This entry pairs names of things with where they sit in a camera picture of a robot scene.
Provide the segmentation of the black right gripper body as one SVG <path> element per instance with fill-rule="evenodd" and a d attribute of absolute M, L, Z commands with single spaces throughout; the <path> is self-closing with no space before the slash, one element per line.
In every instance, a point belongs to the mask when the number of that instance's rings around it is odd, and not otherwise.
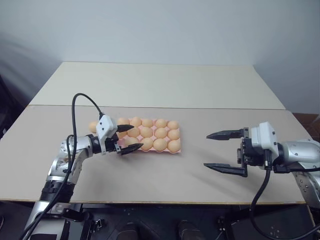
<path fill-rule="evenodd" d="M 241 144 L 237 149 L 237 163 L 241 165 L 239 172 L 247 173 L 248 165 L 264 168 L 264 151 L 260 147 L 253 146 L 247 127 L 241 130 Z"/>

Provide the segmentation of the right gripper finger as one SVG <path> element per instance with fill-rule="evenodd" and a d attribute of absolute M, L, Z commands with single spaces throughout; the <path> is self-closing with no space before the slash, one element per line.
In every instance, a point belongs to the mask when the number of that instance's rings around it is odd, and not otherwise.
<path fill-rule="evenodd" d="M 248 176 L 247 167 L 233 167 L 224 163 L 204 163 L 205 167 L 222 174 L 237 175 L 246 178 Z"/>
<path fill-rule="evenodd" d="M 207 139 L 217 140 L 217 141 L 228 141 L 230 139 L 240 139 L 244 136 L 244 130 L 222 130 L 218 132 L 211 133 L 206 136 Z"/>

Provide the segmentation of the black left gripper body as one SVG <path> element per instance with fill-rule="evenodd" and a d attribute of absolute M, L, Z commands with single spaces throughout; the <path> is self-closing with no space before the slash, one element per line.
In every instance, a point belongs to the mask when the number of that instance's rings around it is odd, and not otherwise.
<path fill-rule="evenodd" d="M 116 152 L 117 154 L 121 153 L 121 147 L 118 144 L 119 138 L 117 133 L 114 133 L 111 137 L 107 137 L 104 141 L 106 152 Z"/>

